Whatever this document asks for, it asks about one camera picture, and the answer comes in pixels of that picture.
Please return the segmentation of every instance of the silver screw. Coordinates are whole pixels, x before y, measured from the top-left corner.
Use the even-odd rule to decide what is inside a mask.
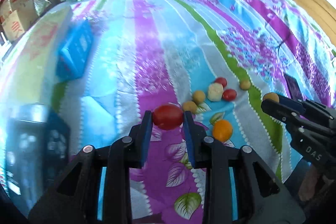
[[[251,152],[252,152],[252,148],[251,148],[251,146],[244,145],[244,146],[243,146],[243,151],[244,151],[245,153],[251,153]]]
[[[84,148],[83,148],[83,152],[84,153],[90,153],[92,152],[93,150],[93,146],[92,145],[86,145]]]
[[[204,137],[203,140],[206,143],[213,143],[213,138],[211,136],[206,136],[206,137]]]
[[[125,136],[121,140],[123,143],[130,143],[133,139],[131,136]]]

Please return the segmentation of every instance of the cherry tomato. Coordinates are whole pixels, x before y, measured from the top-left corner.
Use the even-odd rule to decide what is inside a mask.
[[[154,109],[152,118],[158,128],[171,130],[183,123],[183,111],[176,105],[166,104]]]
[[[215,80],[215,83],[220,83],[222,84],[223,88],[227,86],[227,81],[224,77],[218,77]]]
[[[237,97],[237,92],[233,89],[227,89],[223,92],[223,99],[226,101],[233,101]]]

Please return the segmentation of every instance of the smartphone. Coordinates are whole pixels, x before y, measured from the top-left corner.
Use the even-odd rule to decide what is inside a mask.
[[[302,93],[300,91],[297,80],[286,73],[284,73],[283,76],[286,79],[287,87],[289,90],[289,94],[291,95],[291,98],[293,100],[299,100],[299,99],[303,100]]]

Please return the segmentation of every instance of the orange fruit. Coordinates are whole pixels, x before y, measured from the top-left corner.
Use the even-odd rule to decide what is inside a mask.
[[[212,129],[212,136],[220,142],[229,140],[233,133],[233,127],[227,120],[219,120]]]

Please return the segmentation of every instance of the white cauliflower piece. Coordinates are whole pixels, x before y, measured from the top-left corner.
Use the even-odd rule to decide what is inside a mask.
[[[208,87],[208,99],[212,102],[219,102],[223,96],[223,85],[220,83],[212,83]]]

